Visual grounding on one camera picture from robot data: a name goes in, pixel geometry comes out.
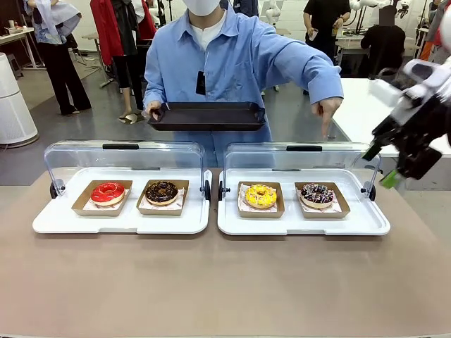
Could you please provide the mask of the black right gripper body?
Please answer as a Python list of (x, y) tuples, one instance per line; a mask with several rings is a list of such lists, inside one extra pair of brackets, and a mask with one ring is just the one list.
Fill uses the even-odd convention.
[(450, 103), (432, 96), (423, 105), (411, 107), (406, 100), (393, 109), (395, 124), (391, 144), (398, 150), (397, 171), (405, 178), (421, 179), (442, 157), (431, 142), (450, 137)]

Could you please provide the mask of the person's left hand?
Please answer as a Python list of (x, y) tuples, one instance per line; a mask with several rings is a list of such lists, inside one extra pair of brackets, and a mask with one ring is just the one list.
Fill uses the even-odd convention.
[(342, 101), (343, 99), (340, 97), (332, 97), (311, 105), (312, 113), (321, 118), (321, 134), (324, 139), (328, 136), (333, 116), (341, 106)]

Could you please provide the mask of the person's right hand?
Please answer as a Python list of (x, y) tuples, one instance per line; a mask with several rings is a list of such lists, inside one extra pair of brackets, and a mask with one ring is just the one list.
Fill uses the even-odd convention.
[(161, 119), (161, 102), (160, 101), (151, 101), (147, 104), (147, 107), (142, 112), (142, 116), (145, 120), (153, 119), (155, 121), (160, 121)]

